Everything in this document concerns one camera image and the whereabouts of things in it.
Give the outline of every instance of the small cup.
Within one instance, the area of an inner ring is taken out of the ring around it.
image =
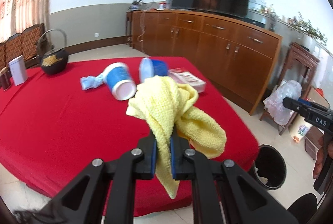
[[[150,58],[143,58],[139,66],[140,82],[143,83],[146,78],[153,76],[167,76],[168,66],[164,61],[151,60]]]
[[[0,84],[3,88],[3,90],[5,91],[6,89],[8,89],[12,83],[10,81],[10,77],[9,77],[9,73],[8,73],[8,68],[5,67],[0,71]]]
[[[128,67],[125,63],[116,62],[103,71],[103,81],[109,87],[114,98],[119,101],[132,98],[137,91]]]

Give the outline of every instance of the cast iron teapot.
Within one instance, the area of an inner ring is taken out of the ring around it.
[[[65,47],[59,49],[52,48],[52,50],[42,55],[40,48],[41,39],[44,37],[46,33],[54,30],[60,31],[63,34]],[[67,36],[66,33],[61,29],[50,29],[45,33],[43,33],[43,35],[41,35],[37,43],[37,48],[39,53],[39,55],[37,56],[37,61],[40,59],[41,68],[45,73],[47,73],[48,75],[55,75],[57,73],[60,73],[66,68],[66,65],[68,63],[68,52],[66,51],[66,46],[67,46]]]

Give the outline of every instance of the gray wall trim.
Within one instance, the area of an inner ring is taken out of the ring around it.
[[[62,29],[68,46],[125,35],[126,11],[130,4],[89,5],[49,14],[49,29]],[[56,48],[63,47],[62,35],[50,32]]]

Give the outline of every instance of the black trash bin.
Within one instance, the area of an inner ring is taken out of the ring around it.
[[[261,145],[259,147],[259,155],[253,162],[249,174],[265,189],[276,190],[283,185],[286,179],[286,162],[274,147]],[[265,185],[262,183],[259,177],[267,178],[267,184]]]

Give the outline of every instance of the wooden side table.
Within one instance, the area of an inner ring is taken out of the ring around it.
[[[312,55],[310,52],[308,52],[307,50],[305,50],[302,46],[300,46],[297,43],[291,43],[290,45],[290,49],[288,51],[287,54],[287,58],[284,61],[284,66],[282,68],[281,74],[279,76],[278,79],[278,86],[281,84],[286,71],[288,69],[292,69],[292,67],[294,66],[295,63],[301,63],[302,65],[305,66],[305,71],[303,73],[301,73],[301,75],[304,78],[304,83],[302,83],[302,95],[301,98],[305,99],[307,97],[307,95],[309,94],[309,91],[311,89],[311,84],[312,84],[312,80],[314,78],[314,74],[316,72],[317,69],[317,65],[319,63],[319,59],[317,59],[314,55]],[[284,133],[284,131],[289,127],[289,125],[293,122],[293,120],[295,119],[297,113],[294,112],[291,115],[291,118],[289,119],[288,123],[283,126],[283,125],[279,125],[279,128],[281,128],[279,130],[279,135],[282,135]],[[264,117],[268,117],[271,120],[273,120],[272,116],[268,113],[267,110],[264,111],[264,113],[262,114],[262,116],[260,117],[260,120],[262,121]]]
[[[129,46],[132,45],[132,20],[133,20],[133,12],[128,11],[126,12],[126,19],[125,19],[125,43]],[[127,24],[129,23],[129,34],[127,34]]]

